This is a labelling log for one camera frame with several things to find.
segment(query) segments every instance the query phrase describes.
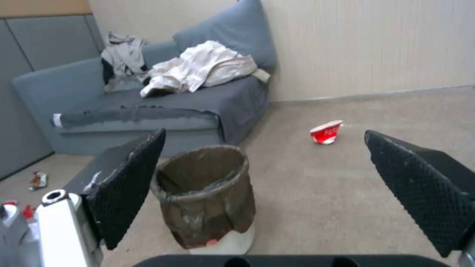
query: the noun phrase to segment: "white cloth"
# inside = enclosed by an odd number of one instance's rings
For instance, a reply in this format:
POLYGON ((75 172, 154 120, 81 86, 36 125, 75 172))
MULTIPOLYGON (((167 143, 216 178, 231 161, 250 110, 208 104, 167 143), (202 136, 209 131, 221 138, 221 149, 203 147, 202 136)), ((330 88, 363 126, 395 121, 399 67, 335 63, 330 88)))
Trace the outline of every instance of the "white cloth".
POLYGON ((147 69, 142 55, 144 40, 135 36, 120 36, 109 32, 101 58, 113 68, 114 75, 106 82, 106 92, 142 87, 147 69))
POLYGON ((155 90, 174 93, 195 92, 200 86, 215 86, 257 70, 251 56, 242 56, 216 41, 186 49, 180 57, 153 66, 150 83, 140 91, 142 97, 155 90))
POLYGON ((105 49, 101 57, 114 67, 114 73, 120 76, 144 74, 145 65, 142 46, 145 42, 135 36, 120 36, 109 32, 105 39, 105 49))

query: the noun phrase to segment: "trash bag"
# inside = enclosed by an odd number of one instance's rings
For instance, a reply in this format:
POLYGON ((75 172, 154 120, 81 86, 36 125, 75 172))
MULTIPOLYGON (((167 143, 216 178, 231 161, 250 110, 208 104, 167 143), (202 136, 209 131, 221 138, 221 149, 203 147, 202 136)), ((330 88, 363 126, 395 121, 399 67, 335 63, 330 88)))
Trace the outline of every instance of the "trash bag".
POLYGON ((246 232, 256 205, 249 160, 234 146, 209 146, 160 164, 151 190, 165 223, 184 249, 219 241, 229 231, 246 232))

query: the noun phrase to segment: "red object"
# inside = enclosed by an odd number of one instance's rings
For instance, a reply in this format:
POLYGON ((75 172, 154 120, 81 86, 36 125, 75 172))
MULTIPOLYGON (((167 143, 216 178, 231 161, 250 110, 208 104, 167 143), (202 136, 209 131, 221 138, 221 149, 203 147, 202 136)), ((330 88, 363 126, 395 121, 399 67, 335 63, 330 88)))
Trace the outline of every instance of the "red object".
POLYGON ((9 201, 5 201, 2 203, 3 205, 13 205, 13 206, 16 206, 18 205, 18 201, 16 200, 9 200, 9 201))
POLYGON ((211 239, 211 240, 208 240, 208 242, 206 242, 206 246, 207 247, 211 247, 211 246, 214 246, 218 243, 218 241, 216 239, 211 239))
POLYGON ((26 205, 23 209, 23 216, 25 216, 26 219, 30 219, 33 217, 33 214, 35 214, 35 209, 32 208, 31 205, 26 205))
POLYGON ((343 121, 332 121, 310 130, 310 136, 319 144, 332 144, 338 135, 343 121))

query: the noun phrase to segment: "white wall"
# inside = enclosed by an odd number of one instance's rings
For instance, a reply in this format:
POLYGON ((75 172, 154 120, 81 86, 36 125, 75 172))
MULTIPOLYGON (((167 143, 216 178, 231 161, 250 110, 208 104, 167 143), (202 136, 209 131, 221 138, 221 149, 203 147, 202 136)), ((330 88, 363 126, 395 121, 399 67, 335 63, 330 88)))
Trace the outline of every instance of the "white wall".
MULTIPOLYGON (((89 0, 103 33, 150 41, 233 0, 89 0)), ((279 57, 274 100, 475 84, 474 0, 262 0, 279 57)))

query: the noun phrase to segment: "sofa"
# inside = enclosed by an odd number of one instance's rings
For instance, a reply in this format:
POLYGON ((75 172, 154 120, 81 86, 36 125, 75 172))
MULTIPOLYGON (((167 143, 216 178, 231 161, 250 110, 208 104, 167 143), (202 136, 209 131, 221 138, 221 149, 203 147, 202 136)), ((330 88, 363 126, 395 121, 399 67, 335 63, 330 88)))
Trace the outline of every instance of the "sofa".
MULTIPOLYGON (((240 0, 176 33, 172 40, 144 46, 142 53, 151 67, 207 40, 218 41, 242 55, 252 55, 258 67, 270 74, 277 65, 259 0, 240 0)), ((53 150, 67 154, 98 154, 159 128, 167 130, 162 153, 165 157, 205 145, 236 145, 257 123, 268 104, 267 84, 254 76, 192 94, 155 96, 152 100, 140 99, 132 92, 105 94, 99 57, 27 73, 12 83, 53 150), (197 102, 199 109, 186 105, 196 106, 197 102), (211 104, 215 109, 207 108, 211 104), (227 112, 230 106, 240 111, 227 112), (52 123, 54 114, 68 114, 78 123, 56 127, 52 123)))

